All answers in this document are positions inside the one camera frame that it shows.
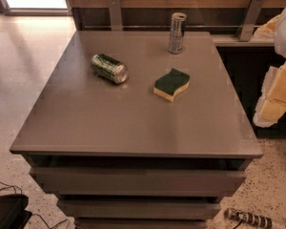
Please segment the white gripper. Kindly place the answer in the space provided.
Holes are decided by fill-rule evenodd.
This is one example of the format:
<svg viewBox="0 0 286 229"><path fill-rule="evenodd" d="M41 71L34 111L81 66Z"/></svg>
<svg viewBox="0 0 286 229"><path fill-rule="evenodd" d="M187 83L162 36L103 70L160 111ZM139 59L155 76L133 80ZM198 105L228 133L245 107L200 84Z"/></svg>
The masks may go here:
<svg viewBox="0 0 286 229"><path fill-rule="evenodd" d="M254 33L255 39L275 39L275 51L286 58L286 7L280 15L270 19ZM265 74L261 97L255 106L253 122L268 128L286 113L286 63L279 68L271 66Z"/></svg>

